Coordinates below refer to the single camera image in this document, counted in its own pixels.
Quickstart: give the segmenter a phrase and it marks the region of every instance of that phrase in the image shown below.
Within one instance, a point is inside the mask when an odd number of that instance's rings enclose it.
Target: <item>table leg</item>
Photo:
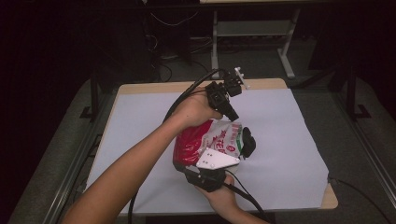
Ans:
[[[300,15],[300,9],[297,8],[294,11],[293,18],[291,19],[291,22],[289,25],[288,33],[286,35],[286,43],[282,49],[277,50],[277,53],[279,54],[280,61],[282,62],[283,67],[285,68],[286,75],[290,79],[295,78],[295,75],[293,73],[293,70],[291,69],[291,65],[289,63],[287,53],[288,53],[289,45],[290,45],[291,39],[293,37],[294,29],[296,27],[299,15]]]

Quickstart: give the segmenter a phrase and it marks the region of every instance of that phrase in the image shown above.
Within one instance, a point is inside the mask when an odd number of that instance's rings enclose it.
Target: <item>table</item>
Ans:
[[[201,0],[201,4],[230,4],[230,3],[252,3],[252,2],[287,2],[284,0]],[[290,20],[283,21],[218,21],[218,12],[214,11],[213,16],[213,46],[212,46],[212,68],[219,68],[217,42],[218,36],[241,36],[241,35],[283,35],[286,37],[283,48],[278,49],[277,53],[288,78],[295,78],[291,68],[287,53],[294,29],[300,14],[300,9],[296,8]]]
[[[252,90],[262,90],[262,89],[266,89],[266,90],[283,89],[283,90],[286,90],[287,89],[285,82],[280,78],[248,79],[247,82],[251,86]],[[113,162],[120,154],[123,153],[123,151],[117,152],[116,151],[117,148],[125,148],[125,146],[129,146],[129,147],[131,146],[131,143],[123,144],[123,146],[120,145],[120,143],[122,141],[125,141],[122,139],[131,137],[130,134],[125,133],[125,132],[119,132],[117,134],[114,133],[115,130],[122,129],[122,128],[118,127],[117,125],[113,125],[115,123],[115,121],[112,120],[112,118],[114,118],[116,113],[120,112],[120,111],[117,111],[118,107],[116,107],[116,105],[117,105],[117,103],[121,102],[122,98],[125,99],[125,97],[123,97],[123,96],[135,94],[135,96],[137,97],[138,94],[147,93],[148,95],[145,95],[147,97],[142,97],[142,100],[144,100],[146,98],[148,99],[149,96],[152,96],[152,95],[150,95],[151,93],[182,92],[182,91],[186,90],[187,87],[190,86],[190,84],[191,84],[191,82],[178,82],[178,83],[175,82],[175,83],[131,84],[131,85],[121,86],[119,89],[118,95],[117,95],[116,103],[113,106],[112,112],[110,114],[110,119],[107,122],[104,137],[102,138],[101,146],[99,147],[97,157],[95,159],[95,162],[93,164],[93,167],[92,167],[92,170],[90,173],[90,177],[88,179],[88,186],[94,181],[94,179],[97,178],[97,176],[99,176],[99,174],[101,174],[101,172],[103,172],[103,170],[106,169],[106,167],[109,164],[111,164],[111,162]],[[158,108],[158,106],[156,107],[156,105],[150,105],[150,108],[151,109]],[[122,114],[123,114],[123,116],[125,116],[125,118],[130,116],[129,111],[124,110],[122,112]],[[119,125],[126,126],[126,127],[130,128],[131,123],[128,123],[128,121],[126,121],[126,120],[127,119],[122,120]],[[140,134],[141,136],[135,136],[135,138],[140,138],[140,139],[142,138],[142,136],[144,137],[146,135],[146,133],[134,133],[134,134],[137,134],[137,135]],[[112,140],[107,141],[109,138],[111,138],[111,137],[109,137],[110,135],[113,135]],[[175,174],[177,176],[177,178],[181,178],[182,181],[179,181],[175,184],[173,181],[177,181],[177,180],[175,180],[175,179],[173,179],[173,177],[171,177],[170,179],[165,179],[165,182],[170,181],[170,183],[163,183],[163,186],[162,186],[162,184],[159,184],[159,185],[158,184],[157,185],[148,184],[146,186],[145,185],[146,182],[145,182],[145,184],[142,186],[142,188],[150,189],[150,190],[152,189],[152,192],[149,192],[147,195],[147,192],[142,192],[143,190],[141,188],[141,190],[139,191],[139,194],[143,198],[146,198],[146,199],[148,198],[147,201],[150,201],[151,203],[153,203],[152,201],[155,201],[156,205],[161,204],[161,203],[162,204],[169,203],[169,201],[172,201],[173,204],[181,204],[181,205],[179,205],[180,208],[178,208],[178,209],[183,210],[185,205],[183,203],[178,203],[177,197],[169,198],[169,196],[166,195],[166,191],[168,191],[168,190],[171,191],[171,188],[175,188],[175,185],[177,185],[177,187],[179,187],[180,189],[186,190],[188,193],[196,192],[196,190],[192,186],[190,186],[190,184],[187,184],[187,181],[185,181],[184,175],[182,173],[179,173],[176,170],[174,170],[173,165],[171,164],[171,161],[168,161],[169,160],[168,157],[169,157],[169,155],[166,153],[164,153],[164,155],[162,156],[162,158],[166,158],[164,163],[171,165],[170,169],[168,167],[166,169],[161,168],[160,170],[166,170],[166,172],[168,172],[168,169],[169,169],[169,171],[171,173]],[[143,203],[142,203],[142,200],[141,199],[139,200],[139,194],[136,198],[136,202],[135,202],[135,206],[134,206],[134,213],[136,215],[142,215],[142,216],[154,216],[154,215],[166,215],[166,214],[167,215],[181,215],[181,214],[187,215],[187,214],[191,214],[191,212],[192,212],[191,210],[177,212],[177,209],[173,208],[172,206],[169,206],[166,208],[163,208],[163,206],[162,206],[162,209],[164,209],[162,212],[159,212],[158,214],[153,213],[152,211],[145,210],[146,209],[146,208],[144,208],[145,202],[143,201]],[[165,200],[165,202],[160,202],[160,200],[163,200],[163,199],[155,199],[154,200],[154,198],[156,198],[156,197],[161,198],[162,197],[161,194],[162,194],[162,196],[165,194],[164,195],[165,198],[168,197]],[[325,186],[323,198],[321,199],[321,205],[319,208],[320,209],[332,209],[332,208],[335,208],[337,206],[337,204],[338,204],[338,202],[334,195],[332,187],[330,184],[327,184]],[[201,209],[200,211],[197,212],[198,214],[207,214],[207,212],[210,211],[210,210],[208,210],[208,208],[210,209],[209,204],[205,203],[205,205],[206,205],[205,208],[202,208],[202,207],[198,208],[198,210]]]

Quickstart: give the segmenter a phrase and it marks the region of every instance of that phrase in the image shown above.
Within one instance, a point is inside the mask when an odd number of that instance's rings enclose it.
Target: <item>wire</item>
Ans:
[[[376,209],[376,210],[381,214],[381,216],[388,222],[388,224],[391,224],[390,219],[385,215],[385,213],[384,213],[384,212],[379,208],[379,206],[376,205],[376,204],[374,203],[374,201],[373,201],[372,199],[370,199],[370,197],[367,196],[367,194],[365,194],[363,191],[361,191],[360,189],[356,188],[355,186],[353,186],[353,185],[347,183],[347,182],[344,181],[344,180],[340,180],[340,179],[337,179],[337,178],[334,178],[334,177],[331,177],[331,176],[329,176],[329,179],[335,180],[336,182],[340,182],[340,183],[342,183],[342,184],[345,184],[345,185],[347,185],[348,187],[350,187],[350,188],[356,190],[361,196],[363,196],[367,201],[370,202],[370,204],[372,204],[372,205],[375,207],[375,209]]]
[[[244,191],[242,191],[241,189],[237,188],[234,185],[230,185],[230,184],[226,184],[223,183],[223,186],[225,186],[227,189],[232,190],[233,192],[239,194],[241,197],[243,197],[244,199],[250,201],[251,203],[253,203],[253,205],[257,208],[257,210],[259,211],[260,215],[262,215],[262,219],[264,221],[269,222],[270,219],[267,217],[267,215],[265,215],[264,210],[262,210],[262,207],[260,206],[260,204],[256,201],[256,199],[254,199],[250,194],[245,193]]]
[[[168,69],[168,70],[169,70],[169,73],[170,73],[169,78],[167,78],[166,80],[163,80],[163,78],[161,77],[161,73],[159,73],[160,81],[161,81],[161,82],[168,82],[168,81],[171,79],[172,75],[173,75],[172,69],[171,69],[170,67],[164,65],[164,64],[161,64],[161,63],[160,63],[160,66],[162,66],[162,67]]]
[[[235,178],[236,181],[239,183],[239,185],[242,187],[242,189],[244,189],[244,191],[245,191],[248,195],[250,195],[250,193],[248,192],[248,190],[245,189],[245,187],[242,185],[241,181],[239,181],[238,177],[236,177],[236,175],[233,174],[233,172],[231,172],[231,171],[229,171],[229,170],[225,170],[225,172],[227,172],[227,173],[229,173],[230,175],[232,175],[233,178]]]
[[[183,20],[183,21],[180,21],[180,22],[178,22],[178,23],[172,24],[172,23],[164,22],[164,21],[158,19],[158,17],[156,17],[154,14],[152,14],[152,12],[150,13],[150,15],[151,15],[152,17],[154,17],[157,21],[159,21],[160,23],[162,23],[162,24],[164,24],[164,25],[167,25],[167,26],[179,26],[181,23],[183,23],[183,22],[185,22],[185,21],[191,20],[191,19],[194,18],[197,14],[198,14],[198,12],[195,12],[192,16],[188,17],[187,19],[185,19],[185,20]]]
[[[192,62],[192,63],[196,63],[196,64],[200,65],[201,67],[203,67],[207,73],[209,72],[209,70],[207,70],[207,68],[206,68],[203,64],[198,63],[198,62],[193,61],[193,60],[191,60],[191,62]]]
[[[154,47],[152,47],[152,49],[149,49],[149,51],[154,51],[154,50],[157,48],[157,46],[158,46],[158,39],[157,39],[157,37],[155,37],[155,35],[146,35],[146,37],[151,37],[151,38],[153,38],[153,39],[155,40]]]

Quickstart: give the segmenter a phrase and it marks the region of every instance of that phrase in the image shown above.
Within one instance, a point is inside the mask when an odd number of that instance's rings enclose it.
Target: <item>floor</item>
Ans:
[[[276,52],[281,41],[249,40],[248,44],[246,40],[224,41],[219,50],[219,67],[231,70],[239,66],[246,78],[281,77],[289,87],[318,72],[307,69],[315,40],[295,40],[288,55],[296,78],[287,79]],[[210,68],[207,49],[192,54],[191,64],[174,58],[172,52],[164,58],[168,59],[163,60],[166,67],[162,65],[159,69],[162,80],[170,77],[169,81],[193,81]],[[276,223],[396,223],[396,204],[389,198],[392,192],[388,191],[395,189],[393,181],[396,180],[395,120],[377,101],[371,87],[358,79],[356,101],[367,108],[371,118],[351,121],[344,109],[346,91],[333,93],[326,89],[331,77],[308,88],[293,90],[293,94],[329,168],[329,176],[334,178],[330,182],[339,205],[328,211],[279,212]],[[101,113],[90,122],[79,117],[83,108],[90,105],[90,83],[81,87],[9,223],[57,223],[62,220],[68,206],[84,189],[115,93],[101,94]],[[372,158],[379,158],[380,163]],[[379,178],[378,171],[383,170],[389,175],[385,178],[388,182]],[[363,192],[372,203],[348,184]],[[162,221],[182,223],[188,220],[180,217]],[[117,223],[127,223],[126,218],[120,217]],[[134,223],[155,223],[155,219],[138,217]]]

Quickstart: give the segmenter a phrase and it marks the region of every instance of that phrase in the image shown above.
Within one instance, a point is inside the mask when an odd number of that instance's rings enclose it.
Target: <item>dark background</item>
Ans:
[[[67,107],[93,72],[100,74],[104,90],[122,82],[154,79],[149,66],[152,55],[139,22],[144,13],[76,10],[76,6],[91,5],[88,0],[1,2],[0,223],[7,222]],[[394,4],[305,7],[295,38],[318,40],[311,62],[315,69],[340,60],[356,64],[358,76],[372,85],[379,101],[396,118],[394,8]],[[185,34],[179,43],[185,44],[183,38],[190,32],[210,35],[211,29],[205,27],[210,27],[211,19],[206,15],[200,15],[200,26],[191,21],[184,30],[174,31]],[[166,31],[156,25],[157,32]],[[173,47],[183,54],[184,44]]]

